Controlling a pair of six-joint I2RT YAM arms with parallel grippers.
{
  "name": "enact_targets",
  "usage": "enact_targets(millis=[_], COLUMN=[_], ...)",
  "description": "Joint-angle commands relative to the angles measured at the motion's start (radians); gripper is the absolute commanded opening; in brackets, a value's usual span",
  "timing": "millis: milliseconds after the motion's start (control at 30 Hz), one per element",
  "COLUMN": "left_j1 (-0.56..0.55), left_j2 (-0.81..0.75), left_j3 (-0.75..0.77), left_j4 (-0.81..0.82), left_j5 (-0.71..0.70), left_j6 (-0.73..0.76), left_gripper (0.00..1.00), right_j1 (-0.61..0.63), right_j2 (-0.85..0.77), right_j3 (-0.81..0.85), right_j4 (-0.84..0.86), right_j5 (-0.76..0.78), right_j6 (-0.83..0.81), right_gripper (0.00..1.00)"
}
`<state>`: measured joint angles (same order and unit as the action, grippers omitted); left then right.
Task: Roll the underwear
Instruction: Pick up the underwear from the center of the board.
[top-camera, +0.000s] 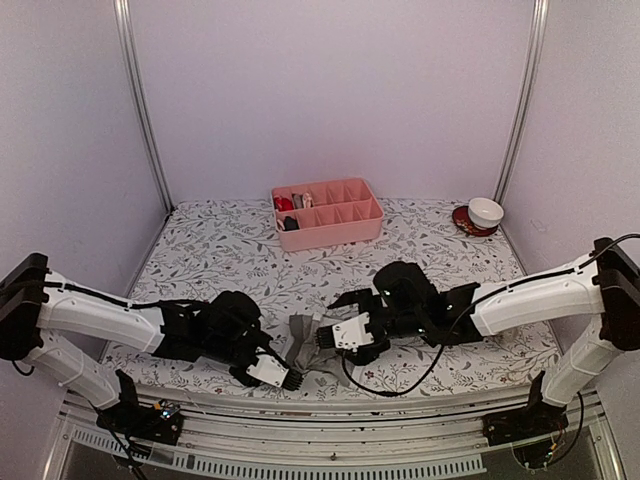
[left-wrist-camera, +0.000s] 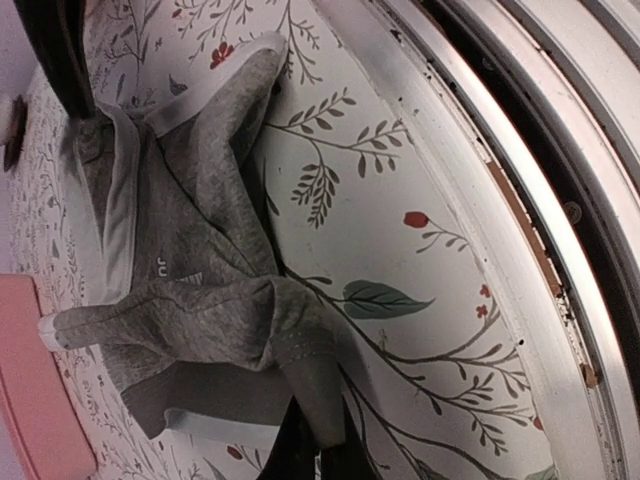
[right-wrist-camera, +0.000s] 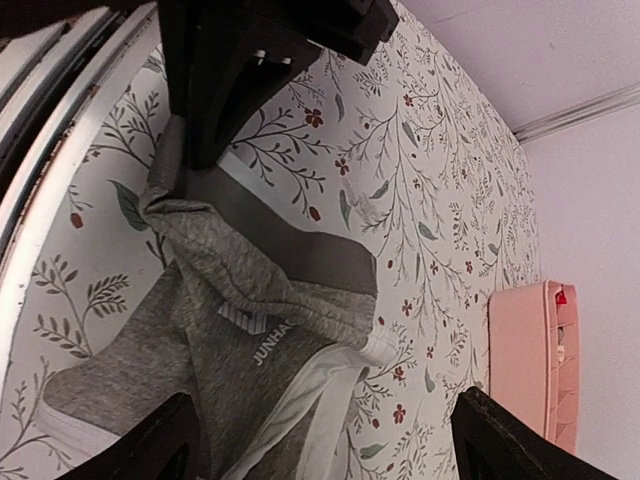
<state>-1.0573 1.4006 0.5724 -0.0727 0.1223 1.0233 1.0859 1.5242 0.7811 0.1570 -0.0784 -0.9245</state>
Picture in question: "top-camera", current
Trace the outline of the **grey underwear cream waistband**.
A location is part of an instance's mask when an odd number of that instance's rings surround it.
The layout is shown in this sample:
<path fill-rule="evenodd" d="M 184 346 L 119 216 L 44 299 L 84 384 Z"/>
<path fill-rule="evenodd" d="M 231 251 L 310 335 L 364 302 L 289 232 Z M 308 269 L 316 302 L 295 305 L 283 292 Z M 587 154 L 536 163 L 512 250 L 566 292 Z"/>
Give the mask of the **grey underwear cream waistband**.
<path fill-rule="evenodd" d="M 295 209 L 307 209 L 314 206 L 313 197 L 309 191 L 293 193 L 292 203 Z"/>

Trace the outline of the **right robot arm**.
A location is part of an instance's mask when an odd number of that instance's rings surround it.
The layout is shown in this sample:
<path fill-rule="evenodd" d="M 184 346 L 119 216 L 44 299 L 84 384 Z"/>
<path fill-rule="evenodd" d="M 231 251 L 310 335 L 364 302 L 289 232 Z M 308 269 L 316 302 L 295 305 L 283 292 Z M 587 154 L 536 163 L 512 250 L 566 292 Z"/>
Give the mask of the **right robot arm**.
<path fill-rule="evenodd" d="M 598 376 L 618 355 L 639 348 L 639 267 L 621 240 L 595 241 L 576 260 L 502 283 L 468 283 L 438 291 L 416 263 L 394 261 L 370 289 L 342 294 L 333 308 L 356 305 L 358 315 L 318 329 L 321 349 L 351 351 L 363 364 L 393 338 L 420 337 L 440 348 L 477 343 L 533 323 L 591 316 L 569 351 L 532 387 L 533 400 L 517 427 L 537 436 L 552 424 L 555 408 Z"/>

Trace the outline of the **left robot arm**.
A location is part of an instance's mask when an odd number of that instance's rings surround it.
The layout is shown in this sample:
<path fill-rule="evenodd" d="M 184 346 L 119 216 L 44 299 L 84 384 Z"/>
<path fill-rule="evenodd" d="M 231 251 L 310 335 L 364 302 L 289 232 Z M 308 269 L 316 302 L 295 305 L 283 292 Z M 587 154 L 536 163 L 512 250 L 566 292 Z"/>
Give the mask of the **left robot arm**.
<path fill-rule="evenodd" d="M 148 426 L 133 380 L 104 370 L 64 337 L 75 332 L 170 360 L 210 358 L 228 364 L 245 386 L 296 390 L 301 377 L 271 347 L 256 303 L 239 291 L 210 302 L 134 303 L 75 284 L 51 271 L 48 258 L 27 256 L 1 281 L 1 356 L 49 373 L 64 387 L 108 410 L 128 434 Z"/>

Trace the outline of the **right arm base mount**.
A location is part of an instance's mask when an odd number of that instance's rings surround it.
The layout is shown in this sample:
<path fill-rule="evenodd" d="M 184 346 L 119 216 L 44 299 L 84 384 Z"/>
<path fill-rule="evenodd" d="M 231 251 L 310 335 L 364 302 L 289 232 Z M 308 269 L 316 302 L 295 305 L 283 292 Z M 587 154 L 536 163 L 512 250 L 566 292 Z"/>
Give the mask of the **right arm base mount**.
<path fill-rule="evenodd" d="M 486 414 L 482 434 L 490 446 L 560 432 L 568 427 L 567 406 L 583 387 L 542 371 L 531 383 L 524 406 Z"/>

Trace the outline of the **pink divided organizer box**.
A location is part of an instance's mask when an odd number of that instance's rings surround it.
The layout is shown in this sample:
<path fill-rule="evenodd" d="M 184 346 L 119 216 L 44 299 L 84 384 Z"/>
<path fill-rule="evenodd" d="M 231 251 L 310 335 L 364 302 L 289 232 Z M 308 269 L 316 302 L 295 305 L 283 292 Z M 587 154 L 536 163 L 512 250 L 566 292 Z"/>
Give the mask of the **pink divided organizer box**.
<path fill-rule="evenodd" d="M 293 193 L 309 191 L 314 206 L 280 212 L 274 198 L 292 201 Z M 374 240 L 379 237 L 384 219 L 383 209 L 366 180 L 347 178 L 275 187 L 271 190 L 275 229 L 286 252 Z M 281 221 L 295 217 L 300 229 L 285 232 Z"/>

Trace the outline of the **grey boxer briefs lettered band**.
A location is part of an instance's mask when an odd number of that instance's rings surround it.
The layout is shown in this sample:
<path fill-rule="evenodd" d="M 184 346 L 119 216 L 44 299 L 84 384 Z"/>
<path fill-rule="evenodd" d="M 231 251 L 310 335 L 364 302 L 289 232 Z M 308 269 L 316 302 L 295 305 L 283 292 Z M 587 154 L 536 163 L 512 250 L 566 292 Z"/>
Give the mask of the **grey boxer briefs lettered band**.
<path fill-rule="evenodd" d="M 316 332 L 320 327 L 339 323 L 337 318 L 319 313 L 313 315 L 294 314 L 289 317 L 289 341 L 285 347 L 285 361 L 301 373 L 320 372 L 331 374 L 341 384 L 347 380 L 340 355 L 335 349 L 322 350 L 316 343 Z"/>

